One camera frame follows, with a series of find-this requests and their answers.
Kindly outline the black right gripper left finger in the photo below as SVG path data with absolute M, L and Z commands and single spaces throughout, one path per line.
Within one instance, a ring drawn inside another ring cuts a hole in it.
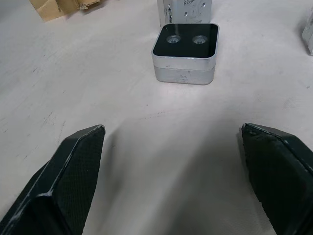
M 66 137 L 0 222 L 2 235 L 81 235 L 95 193 L 104 125 Z

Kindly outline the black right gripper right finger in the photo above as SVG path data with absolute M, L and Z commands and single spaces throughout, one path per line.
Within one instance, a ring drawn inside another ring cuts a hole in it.
M 278 235 L 313 233 L 313 152 L 295 135 L 245 123 L 248 176 Z

